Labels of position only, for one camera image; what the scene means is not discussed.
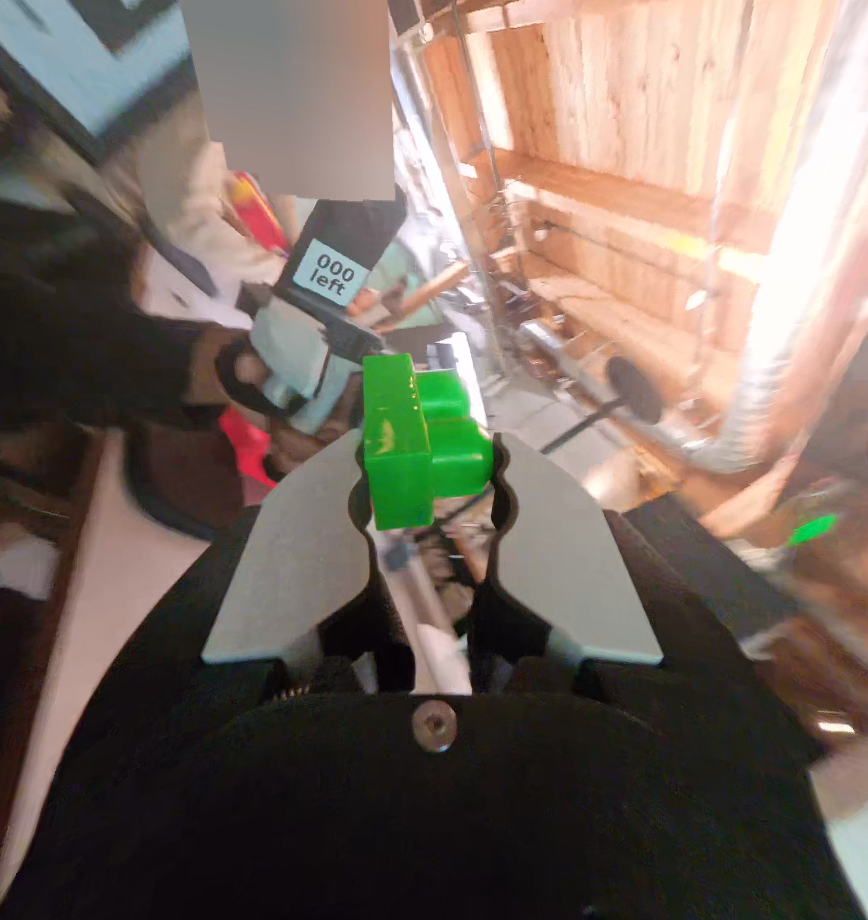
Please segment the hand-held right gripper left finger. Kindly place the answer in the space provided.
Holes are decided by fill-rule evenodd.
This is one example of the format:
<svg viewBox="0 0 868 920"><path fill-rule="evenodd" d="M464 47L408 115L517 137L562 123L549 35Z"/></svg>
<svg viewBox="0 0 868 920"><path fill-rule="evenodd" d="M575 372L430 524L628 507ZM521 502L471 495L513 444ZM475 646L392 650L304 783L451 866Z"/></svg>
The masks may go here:
<svg viewBox="0 0 868 920"><path fill-rule="evenodd" d="M321 624L370 581L370 547L350 514L360 431L287 474L262 501L214 626L205 663L319 660Z"/></svg>

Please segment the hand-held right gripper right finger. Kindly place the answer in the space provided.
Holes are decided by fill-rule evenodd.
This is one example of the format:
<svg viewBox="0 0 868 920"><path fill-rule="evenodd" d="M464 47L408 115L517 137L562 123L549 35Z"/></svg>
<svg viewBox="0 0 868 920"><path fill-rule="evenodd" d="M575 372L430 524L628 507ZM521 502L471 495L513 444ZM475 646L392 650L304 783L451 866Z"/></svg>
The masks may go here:
<svg viewBox="0 0 868 920"><path fill-rule="evenodd" d="M543 648L583 660L658 665L663 650L601 504L513 434L496 439L490 578L547 628Z"/></svg>

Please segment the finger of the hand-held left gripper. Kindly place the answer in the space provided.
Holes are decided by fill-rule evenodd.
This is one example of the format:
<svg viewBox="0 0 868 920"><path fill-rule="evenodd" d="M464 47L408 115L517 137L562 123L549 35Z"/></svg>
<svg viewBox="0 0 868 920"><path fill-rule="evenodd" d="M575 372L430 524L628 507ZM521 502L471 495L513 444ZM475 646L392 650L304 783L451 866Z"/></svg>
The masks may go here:
<svg viewBox="0 0 868 920"><path fill-rule="evenodd" d="M346 433L356 427L362 384L362 366L333 355L313 398L315 426L312 433Z"/></svg>

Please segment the green toy block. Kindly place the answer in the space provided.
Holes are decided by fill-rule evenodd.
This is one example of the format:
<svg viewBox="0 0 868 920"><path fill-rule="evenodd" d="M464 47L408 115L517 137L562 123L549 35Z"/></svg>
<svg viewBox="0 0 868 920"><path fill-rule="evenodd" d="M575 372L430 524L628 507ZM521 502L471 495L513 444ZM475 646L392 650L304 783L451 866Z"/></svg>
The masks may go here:
<svg viewBox="0 0 868 920"><path fill-rule="evenodd" d="M493 443L457 371L417 371L409 354L379 354L365 358L362 376L363 465L379 531L428 527L439 500L484 491Z"/></svg>

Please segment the person's left forearm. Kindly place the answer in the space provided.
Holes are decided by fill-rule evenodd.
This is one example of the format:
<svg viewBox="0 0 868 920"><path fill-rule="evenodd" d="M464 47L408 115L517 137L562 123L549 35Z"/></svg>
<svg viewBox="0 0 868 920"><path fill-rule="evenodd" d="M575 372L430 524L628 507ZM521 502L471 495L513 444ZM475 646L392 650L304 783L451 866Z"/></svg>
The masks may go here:
<svg viewBox="0 0 868 920"><path fill-rule="evenodd" d="M124 284L37 280L0 263L0 432L67 418L202 426L228 403L220 350L238 329L152 316Z"/></svg>

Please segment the person's left hand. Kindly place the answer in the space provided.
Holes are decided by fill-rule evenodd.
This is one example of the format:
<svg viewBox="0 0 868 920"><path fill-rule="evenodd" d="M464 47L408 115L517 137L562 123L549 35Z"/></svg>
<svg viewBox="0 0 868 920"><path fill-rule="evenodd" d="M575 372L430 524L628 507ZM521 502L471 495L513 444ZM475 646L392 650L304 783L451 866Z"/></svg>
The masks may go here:
<svg viewBox="0 0 868 920"><path fill-rule="evenodd" d="M240 329L205 325L191 350L184 402L191 406L232 407L253 426L269 436L267 470L280 477L293 472L314 455L351 430L352 415L359 403L360 379L353 375L335 407L314 434L296 430L287 420L269 417L233 399L223 386L218 360L226 353L233 358L231 378L239 385L263 392L271 375L269 367L245 340Z"/></svg>

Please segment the large red storage bin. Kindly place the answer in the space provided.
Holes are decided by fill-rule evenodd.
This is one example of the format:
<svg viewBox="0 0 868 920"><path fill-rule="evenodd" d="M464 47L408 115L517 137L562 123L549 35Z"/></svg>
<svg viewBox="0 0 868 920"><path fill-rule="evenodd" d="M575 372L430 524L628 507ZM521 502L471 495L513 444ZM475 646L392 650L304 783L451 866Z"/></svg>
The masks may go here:
<svg viewBox="0 0 868 920"><path fill-rule="evenodd" d="M268 432L232 407L223 410L219 426L231 446L236 468L243 479L273 489L278 481L266 470L266 460L271 449Z"/></svg>

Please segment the brown mesh chair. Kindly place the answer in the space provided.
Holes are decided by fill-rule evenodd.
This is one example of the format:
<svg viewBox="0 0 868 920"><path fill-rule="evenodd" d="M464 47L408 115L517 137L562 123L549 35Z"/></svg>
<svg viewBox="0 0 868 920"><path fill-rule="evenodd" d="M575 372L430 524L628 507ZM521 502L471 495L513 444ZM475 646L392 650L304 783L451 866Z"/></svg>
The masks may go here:
<svg viewBox="0 0 868 920"><path fill-rule="evenodd" d="M139 510L175 533L209 542L243 514L243 479L216 425L188 430L136 422L125 432L123 470Z"/></svg>

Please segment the black floor lamp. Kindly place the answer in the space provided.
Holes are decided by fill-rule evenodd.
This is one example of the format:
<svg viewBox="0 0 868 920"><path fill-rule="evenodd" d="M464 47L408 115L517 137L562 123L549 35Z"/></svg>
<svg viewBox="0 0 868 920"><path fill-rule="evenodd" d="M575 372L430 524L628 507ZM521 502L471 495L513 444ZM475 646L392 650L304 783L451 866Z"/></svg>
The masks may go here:
<svg viewBox="0 0 868 920"><path fill-rule="evenodd" d="M658 424L663 414L663 400L656 386L633 362L622 356L613 356L607 361L605 372L615 397L545 444L540 449L542 455L554 454L583 432L612 417L620 408L627 408L635 419L647 425Z"/></svg>

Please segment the green exit sign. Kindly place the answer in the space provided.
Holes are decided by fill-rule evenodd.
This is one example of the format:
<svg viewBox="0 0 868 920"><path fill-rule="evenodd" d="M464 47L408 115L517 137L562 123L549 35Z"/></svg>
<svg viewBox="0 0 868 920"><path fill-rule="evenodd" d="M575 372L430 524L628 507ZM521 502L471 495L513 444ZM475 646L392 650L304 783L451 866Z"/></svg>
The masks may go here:
<svg viewBox="0 0 868 920"><path fill-rule="evenodd" d="M789 536L786 546L802 546L812 541L830 535L839 523L840 516L836 512L820 513L802 523L796 524Z"/></svg>

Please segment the silver air duct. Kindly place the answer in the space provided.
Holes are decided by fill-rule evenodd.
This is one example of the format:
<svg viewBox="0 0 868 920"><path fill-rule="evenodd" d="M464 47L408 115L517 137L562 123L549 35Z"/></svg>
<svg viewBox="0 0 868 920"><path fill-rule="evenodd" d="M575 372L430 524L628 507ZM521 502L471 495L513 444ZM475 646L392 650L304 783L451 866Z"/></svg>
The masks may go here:
<svg viewBox="0 0 868 920"><path fill-rule="evenodd" d="M609 340L589 331L566 339L542 319L523 322L516 332L521 351L546 364L567 388L588 400L605 404L617 398L609 381L607 365L620 352Z"/></svg>
<svg viewBox="0 0 868 920"><path fill-rule="evenodd" d="M773 410L805 342L819 283L852 207L867 136L867 112L832 106L796 167L754 298L737 385L716 435L676 421L652 427L658 442L690 466L733 475L762 462L768 451Z"/></svg>

